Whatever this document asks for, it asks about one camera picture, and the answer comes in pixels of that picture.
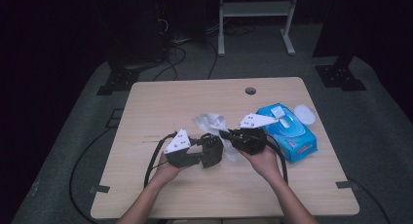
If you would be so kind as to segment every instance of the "blue box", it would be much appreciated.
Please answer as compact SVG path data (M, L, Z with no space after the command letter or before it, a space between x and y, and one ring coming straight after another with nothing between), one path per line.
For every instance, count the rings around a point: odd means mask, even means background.
M281 103L262 107L258 109L257 114L275 117L275 108L281 108L285 115L278 122L262 128L278 143L285 159L290 163L296 163L317 152L316 136Z

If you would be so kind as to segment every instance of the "wooden table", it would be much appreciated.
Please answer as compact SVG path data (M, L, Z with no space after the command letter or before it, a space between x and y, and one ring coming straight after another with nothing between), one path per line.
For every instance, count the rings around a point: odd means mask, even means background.
M246 88L256 89L256 94L247 94ZM204 134L193 117L217 113L229 129L237 129L247 113L279 102L291 110L298 104L316 109L304 82L295 77L134 84L100 181L110 189L96 193L92 217L117 218L129 208L143 189L160 139L181 128L193 138ZM319 150L298 163L287 163L289 185L313 215L357 214L353 191L336 186L347 178L317 117L309 129ZM171 219L275 216L282 211L274 192L241 155L236 162L224 155L212 168L199 164L185 169L161 192L150 214Z

